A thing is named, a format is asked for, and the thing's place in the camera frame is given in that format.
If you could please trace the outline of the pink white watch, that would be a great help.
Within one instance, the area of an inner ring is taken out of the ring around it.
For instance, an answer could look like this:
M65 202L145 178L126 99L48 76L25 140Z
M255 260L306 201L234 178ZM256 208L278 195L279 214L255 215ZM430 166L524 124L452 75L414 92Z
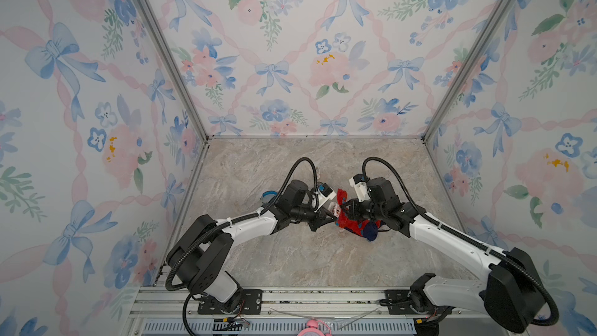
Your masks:
M331 202L328 210L329 210L330 214L336 219L341 214L341 207L336 202Z

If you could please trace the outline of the red blue patterned cloth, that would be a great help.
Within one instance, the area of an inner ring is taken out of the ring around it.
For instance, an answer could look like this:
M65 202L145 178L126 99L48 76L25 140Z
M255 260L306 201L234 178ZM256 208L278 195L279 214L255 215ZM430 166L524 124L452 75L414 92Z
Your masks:
M348 201L348 193L345 190L337 190L337 205L334 207L334 215L337 217L336 225L344 230L347 230L354 235L366 239L368 242L373 242L383 226L381 221L362 220L354 221L348 219L344 212L342 205Z

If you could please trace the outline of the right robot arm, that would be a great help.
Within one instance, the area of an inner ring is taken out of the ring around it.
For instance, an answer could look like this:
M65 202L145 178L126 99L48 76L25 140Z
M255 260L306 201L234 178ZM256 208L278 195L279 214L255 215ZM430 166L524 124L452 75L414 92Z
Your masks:
M436 324L456 308L488 315L512 333L528 326L550 327L560 320L556 300L544 287L532 258L523 250L505 250L462 233L412 201L401 202L390 181L359 174L349 180L355 198L341 210L355 222L380 222L406 238L438 250L464 266L472 280L421 275L406 300L389 307L409 306L417 314L434 313Z

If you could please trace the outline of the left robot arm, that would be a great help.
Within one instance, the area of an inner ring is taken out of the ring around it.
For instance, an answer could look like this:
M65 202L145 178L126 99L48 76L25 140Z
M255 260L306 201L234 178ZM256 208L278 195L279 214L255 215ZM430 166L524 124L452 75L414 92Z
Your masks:
M309 188L291 181L280 193L266 193L267 203L256 211L231 219L203 215L195 220L166 257L165 288L208 296L231 311L243 288L223 266L230 251L250 240L278 233L292 224L306 223L315 232L335 221L336 192L327 184Z

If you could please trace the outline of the pink round object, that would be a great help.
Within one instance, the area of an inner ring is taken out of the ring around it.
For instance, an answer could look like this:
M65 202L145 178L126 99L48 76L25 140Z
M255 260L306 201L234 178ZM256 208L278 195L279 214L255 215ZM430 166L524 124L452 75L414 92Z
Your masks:
M298 336L332 336L330 325L321 320L308 320Z

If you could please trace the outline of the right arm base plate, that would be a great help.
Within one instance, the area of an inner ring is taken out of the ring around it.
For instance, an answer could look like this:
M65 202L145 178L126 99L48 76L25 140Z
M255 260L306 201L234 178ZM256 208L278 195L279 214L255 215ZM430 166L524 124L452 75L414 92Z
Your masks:
M421 315L424 317L442 314L445 306L436 306L422 290L387 289L379 305L386 307L391 315Z

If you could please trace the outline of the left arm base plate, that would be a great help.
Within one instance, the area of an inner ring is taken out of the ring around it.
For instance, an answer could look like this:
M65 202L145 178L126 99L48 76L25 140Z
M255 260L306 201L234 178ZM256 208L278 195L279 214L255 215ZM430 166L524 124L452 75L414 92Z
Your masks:
M259 315L264 291L240 289L227 302L219 302L213 296L200 298L197 313L200 315Z

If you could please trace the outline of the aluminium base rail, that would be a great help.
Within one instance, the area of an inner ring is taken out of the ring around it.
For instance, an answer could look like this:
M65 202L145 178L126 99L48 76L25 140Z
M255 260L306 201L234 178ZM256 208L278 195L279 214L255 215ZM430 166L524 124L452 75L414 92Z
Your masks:
M383 287L264 287L261 317L352 318L362 314L383 317L389 308L379 301L385 297ZM140 289L130 319L180 319L188 291L171 292L160 287Z

